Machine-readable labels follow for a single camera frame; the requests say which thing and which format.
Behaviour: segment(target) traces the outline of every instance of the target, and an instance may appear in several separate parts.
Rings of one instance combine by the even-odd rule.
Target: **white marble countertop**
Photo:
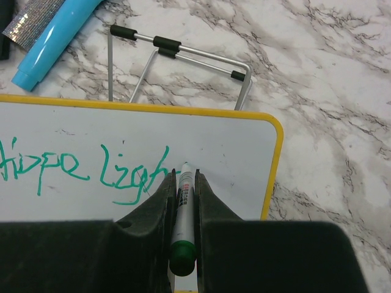
[[[32,94],[107,100],[113,23],[250,63],[244,109],[285,131],[269,218],[337,223],[371,292],[391,292],[390,1],[106,1]],[[129,100],[153,50],[114,39],[117,101]],[[24,54],[13,47],[0,62],[0,93],[28,94],[10,82]],[[233,109],[238,93],[221,74],[160,57],[139,102]]]

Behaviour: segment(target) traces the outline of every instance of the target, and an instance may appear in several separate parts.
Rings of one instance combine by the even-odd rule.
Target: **blue marker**
[[[100,2],[102,0],[66,0],[20,63],[12,82],[31,92]]]

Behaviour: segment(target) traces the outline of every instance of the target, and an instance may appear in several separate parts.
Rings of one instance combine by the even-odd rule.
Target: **green marker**
[[[196,246],[194,245],[194,185],[190,165],[182,166],[179,177],[178,209],[170,248],[170,270],[184,277],[194,270]]]

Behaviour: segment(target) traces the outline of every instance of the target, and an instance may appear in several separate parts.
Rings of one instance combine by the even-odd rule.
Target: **yellow whiteboard frame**
[[[263,201],[260,220],[266,220],[268,217],[269,206],[270,206],[270,201],[273,193],[273,186],[274,186],[274,181],[276,179],[277,166],[279,164],[282,142],[283,142],[282,125],[276,118],[274,118],[270,114],[234,111],[234,110],[204,109],[204,108],[178,107],[178,106],[157,106],[151,104],[129,104],[129,103],[88,101],[88,100],[77,100],[77,99],[41,98],[36,96],[18,96],[18,95],[0,95],[0,103],[1,102],[19,103],[19,104],[37,104],[37,105],[46,105],[46,106],[59,106],[59,107],[125,110],[125,111],[137,111],[137,112],[164,113],[164,114],[197,115],[197,116],[267,121],[274,126],[277,133],[276,147],[274,149],[272,164],[269,173],[268,185],[266,187],[266,194],[265,194],[265,199]]]

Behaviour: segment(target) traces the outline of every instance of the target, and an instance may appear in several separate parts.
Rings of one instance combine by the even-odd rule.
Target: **blue pen cap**
[[[23,71],[18,70],[16,75],[12,79],[12,83],[21,87],[28,92],[31,92],[35,85],[38,83],[38,80],[33,76],[30,76]]]

